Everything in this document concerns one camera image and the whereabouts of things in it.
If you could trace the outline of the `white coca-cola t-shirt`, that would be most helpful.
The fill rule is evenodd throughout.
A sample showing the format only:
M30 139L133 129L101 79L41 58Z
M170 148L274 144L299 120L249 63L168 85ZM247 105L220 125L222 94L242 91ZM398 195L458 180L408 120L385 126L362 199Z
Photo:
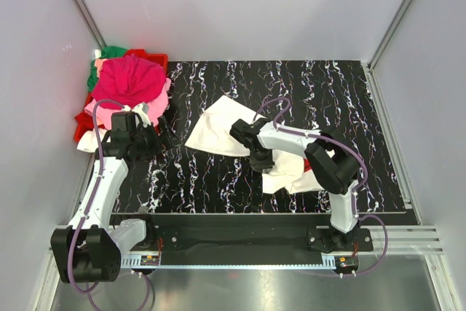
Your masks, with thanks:
M253 172L262 176L262 190L273 194L319 192L324 188L312 170L305 169L305 156L263 146L251 130L259 117L248 107L222 96L208 107L195 124L185 146L229 157L247 157Z

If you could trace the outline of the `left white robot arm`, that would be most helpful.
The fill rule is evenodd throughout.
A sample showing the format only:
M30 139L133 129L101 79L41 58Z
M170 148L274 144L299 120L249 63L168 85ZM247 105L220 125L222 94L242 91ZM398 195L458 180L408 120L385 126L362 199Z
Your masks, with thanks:
M122 258L135 246L148 250L157 232L136 216L111 226L114 203L129 167L152 160L179 144L165 117L154 125L140 111L113 114L112 128L98 139L93 173L84 198L66 227L52 233L50 245L62 282L113 282Z

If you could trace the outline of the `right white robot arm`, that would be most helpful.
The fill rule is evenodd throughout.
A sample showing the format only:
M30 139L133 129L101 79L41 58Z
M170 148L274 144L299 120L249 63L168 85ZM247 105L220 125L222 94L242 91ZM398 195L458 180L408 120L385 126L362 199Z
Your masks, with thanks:
M355 244L357 177L360 170L365 170L356 152L330 133L284 127L264 118L251 124L239 119L229 134L249 150L250 166L258 173L272 169L273 151L306 159L317 182L329 194L333 246L347 250Z

